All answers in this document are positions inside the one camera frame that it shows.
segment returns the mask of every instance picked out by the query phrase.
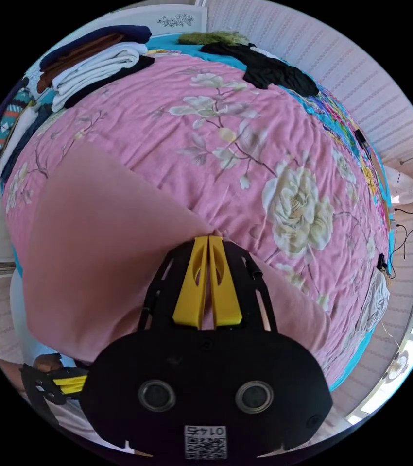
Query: sticker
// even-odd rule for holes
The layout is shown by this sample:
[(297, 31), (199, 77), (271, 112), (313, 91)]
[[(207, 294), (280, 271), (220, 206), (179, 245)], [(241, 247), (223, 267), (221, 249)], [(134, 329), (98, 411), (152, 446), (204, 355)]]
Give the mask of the sticker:
[(185, 426), (187, 460), (225, 460), (227, 435), (225, 426)]

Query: white flower print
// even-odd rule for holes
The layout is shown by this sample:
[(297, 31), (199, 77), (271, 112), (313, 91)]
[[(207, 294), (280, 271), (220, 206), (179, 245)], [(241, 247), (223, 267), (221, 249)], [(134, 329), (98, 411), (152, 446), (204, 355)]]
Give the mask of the white flower print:
[(292, 258), (308, 247), (322, 250), (333, 233), (334, 208), (328, 196), (319, 199), (315, 175), (308, 168), (293, 170), (281, 163), (276, 172), (278, 177), (267, 181), (262, 192), (276, 245)]
[(207, 143), (197, 133), (192, 133), (192, 142), (192, 146), (187, 147), (186, 149), (179, 149), (177, 153), (192, 157), (192, 163), (195, 165), (204, 165), (207, 161), (208, 155)]
[(255, 160), (260, 160), (267, 136), (268, 130), (266, 128), (253, 130), (248, 120), (242, 120), (239, 125), (238, 138), (241, 149)]
[(367, 253), (370, 259), (375, 257), (375, 241), (373, 239), (373, 235), (370, 235), (367, 241)]
[(197, 76), (193, 76), (190, 79), (190, 83), (193, 87), (214, 87), (220, 89), (221, 87), (230, 87), (235, 91), (241, 91), (247, 89), (247, 83), (238, 83), (237, 81), (231, 81), (225, 83), (221, 76), (214, 73), (199, 73)]
[(278, 270), (282, 270), (286, 274), (286, 278), (292, 283), (296, 288), (298, 288), (303, 293), (308, 293), (309, 289), (305, 284), (305, 280), (288, 264), (276, 264)]
[(359, 201), (359, 196), (357, 195), (356, 188), (352, 183), (346, 183), (346, 193), (349, 199), (351, 199), (354, 204), (357, 204)]
[(224, 81), (221, 76), (214, 73), (199, 73), (197, 76), (192, 76), (190, 79), (192, 82), (191, 86), (194, 87), (224, 87)]
[(327, 311), (329, 305), (329, 295), (319, 295), (317, 298), (317, 304), (322, 306), (324, 311)]
[(249, 189), (250, 188), (250, 180), (247, 175), (243, 175), (239, 178), (239, 183), (241, 184), (241, 189)]
[[(28, 174), (27, 167), (28, 167), (28, 163), (25, 162), (20, 168), (20, 170), (16, 172), (16, 174), (14, 175), (12, 179), (12, 182), (9, 186), (9, 193), (7, 196), (6, 213), (9, 213), (9, 211), (13, 209), (16, 205), (17, 195), (19, 194), (20, 187), (23, 181), (25, 180), (25, 177)], [(27, 196), (25, 198), (26, 204), (30, 204), (31, 195), (32, 195), (32, 192), (27, 191)]]
[(344, 158), (343, 154), (337, 151), (334, 147), (331, 150), (334, 160), (336, 161), (336, 167), (338, 168), (339, 174), (347, 181), (351, 183), (356, 183), (356, 176), (354, 175), (351, 167), (347, 163), (347, 160)]
[(258, 116), (258, 113), (244, 102), (226, 103), (206, 96), (184, 97), (183, 101), (188, 105), (171, 107), (169, 113), (178, 117), (198, 115), (200, 118), (194, 121), (194, 129), (200, 128), (207, 118), (223, 115), (233, 115), (239, 118), (256, 118)]
[(213, 155), (221, 160), (220, 167), (223, 170), (232, 168), (240, 161), (230, 148), (218, 147), (213, 151)]
[(78, 141), (82, 137), (84, 137), (85, 131), (84, 130), (79, 130), (74, 134), (74, 141)]

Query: blanket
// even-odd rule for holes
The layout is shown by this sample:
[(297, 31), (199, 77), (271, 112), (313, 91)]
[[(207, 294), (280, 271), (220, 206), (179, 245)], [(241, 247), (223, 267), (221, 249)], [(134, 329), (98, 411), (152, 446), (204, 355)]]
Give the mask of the blanket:
[[(242, 76), (168, 54), (61, 112), (31, 138), (5, 186), (8, 229), (25, 276), (42, 190), (74, 146), (91, 143), (323, 310), (330, 327), (320, 361), (331, 385), (360, 342), (348, 335), (378, 254), (387, 255), (387, 228), (346, 145), (286, 90), (255, 89)], [(293, 310), (283, 302), (275, 312)]]

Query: bed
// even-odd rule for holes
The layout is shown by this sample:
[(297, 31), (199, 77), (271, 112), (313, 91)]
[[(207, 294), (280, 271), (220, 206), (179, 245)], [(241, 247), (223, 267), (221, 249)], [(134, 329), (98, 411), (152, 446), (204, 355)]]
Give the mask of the bed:
[[(148, 49), (171, 53), (53, 114), (22, 150), (2, 187), (17, 267), (43, 189), (69, 151), (91, 143), (316, 303), (329, 321), (319, 362), (336, 388), (368, 345), (362, 304), (379, 254), (393, 248), (387, 183), (357, 142), (356, 122), (321, 86), (314, 98), (257, 89), (239, 60), (179, 45), (180, 33), (206, 30), (205, 7), (113, 12), (54, 48), (112, 24), (147, 25)], [(40, 99), (38, 63), (27, 76)]]

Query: folded white towel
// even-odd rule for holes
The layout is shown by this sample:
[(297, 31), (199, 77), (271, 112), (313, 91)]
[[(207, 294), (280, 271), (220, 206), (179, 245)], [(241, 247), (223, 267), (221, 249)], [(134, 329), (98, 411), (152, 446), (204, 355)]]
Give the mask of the folded white towel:
[(64, 108), (64, 104), (70, 96), (73, 96), (76, 92), (88, 86), (89, 84), (93, 84), (97, 81), (101, 81), (102, 79), (109, 78), (109, 76), (116, 74), (122, 68), (131, 68), (135, 63), (136, 62), (119, 63), (117, 65), (108, 66), (105, 69), (101, 69), (98, 72), (93, 72), (90, 76), (84, 77), (83, 79), (73, 83), (72, 87), (68, 89), (67, 92), (63, 94), (59, 92), (54, 96), (51, 106), (52, 111), (59, 112), (59, 110), (62, 110)]
[(14, 131), (12, 132), (9, 141), (7, 141), (7, 145), (4, 148), (0, 158), (0, 180), (6, 163), (9, 161), (12, 152), (16, 148), (16, 145), (22, 139), (22, 136), (25, 134), (25, 132), (35, 122), (37, 117), (38, 112), (36, 111), (35, 107), (27, 107), (18, 118), (17, 123), (14, 127)]
[(89, 84), (108, 78), (122, 68), (133, 67), (139, 58), (139, 52), (127, 45), (119, 50), (117, 56), (113, 56), (113, 53), (111, 53), (110, 55), (100, 55), (98, 60), (96, 57), (93, 57), (91, 61), (86, 62), (83, 66), (79, 66), (64, 79), (61, 79), (58, 86), (54, 87), (53, 84), (53, 88), (57, 94), (52, 100), (52, 111), (57, 112), (61, 110), (70, 96)]
[(82, 68), (75, 74), (70, 74), (64, 81), (62, 81), (56, 88), (58, 94), (64, 95), (68, 93), (73, 87), (79, 85), (85, 80), (93, 79), (101, 76), (100, 79), (106, 78), (119, 71), (121, 68), (133, 67), (139, 60), (139, 54), (127, 54), (122, 58), (107, 60), (101, 63), (100, 66), (93, 65), (89, 69)]
[(66, 69), (62, 73), (58, 74), (52, 81), (52, 88), (56, 90), (62, 81), (64, 81), (70, 74), (78, 71), (80, 68), (91, 67), (94, 64), (104, 62), (105, 60), (110, 60), (111, 58), (117, 57), (125, 50), (135, 50), (139, 55), (143, 55), (148, 51), (145, 44), (139, 44), (138, 42), (120, 42), (119, 44), (108, 47), (107, 49), (102, 50), (101, 52), (98, 52), (95, 55), (86, 58), (85, 60), (82, 60), (69, 69)]

